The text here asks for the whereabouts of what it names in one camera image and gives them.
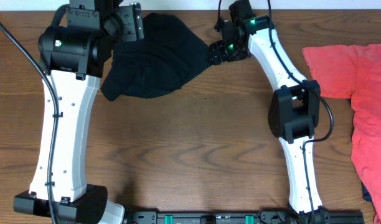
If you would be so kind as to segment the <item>black t-shirt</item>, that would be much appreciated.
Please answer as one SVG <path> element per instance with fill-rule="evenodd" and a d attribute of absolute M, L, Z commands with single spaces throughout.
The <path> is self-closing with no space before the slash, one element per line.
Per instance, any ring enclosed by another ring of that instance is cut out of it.
<path fill-rule="evenodd" d="M 211 66 L 208 45 L 178 17 L 150 13 L 143 26 L 143 39 L 113 49 L 111 69 L 100 88 L 109 101 L 120 95 L 167 95 Z"/>

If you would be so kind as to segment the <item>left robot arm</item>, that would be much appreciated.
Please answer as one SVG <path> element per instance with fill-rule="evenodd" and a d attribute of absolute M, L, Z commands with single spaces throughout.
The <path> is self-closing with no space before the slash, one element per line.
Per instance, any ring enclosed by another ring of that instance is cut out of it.
<path fill-rule="evenodd" d="M 70 1 L 39 37 L 44 120 L 30 187 L 14 197 L 18 213 L 54 223 L 130 223 L 131 214 L 87 182 L 85 155 L 93 102 L 116 44 L 142 39 L 141 5 Z"/>

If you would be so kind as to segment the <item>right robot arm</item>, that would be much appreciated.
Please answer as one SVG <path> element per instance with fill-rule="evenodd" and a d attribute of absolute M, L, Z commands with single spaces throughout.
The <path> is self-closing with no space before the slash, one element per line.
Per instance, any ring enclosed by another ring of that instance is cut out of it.
<path fill-rule="evenodd" d="M 209 47 L 214 65 L 254 56 L 273 89 L 268 125 L 285 154 L 289 178 L 286 223 L 328 223 L 314 174 L 313 143 L 322 104 L 320 86 L 293 65 L 268 16 L 246 14 L 231 21 L 217 19 L 222 36 Z"/>

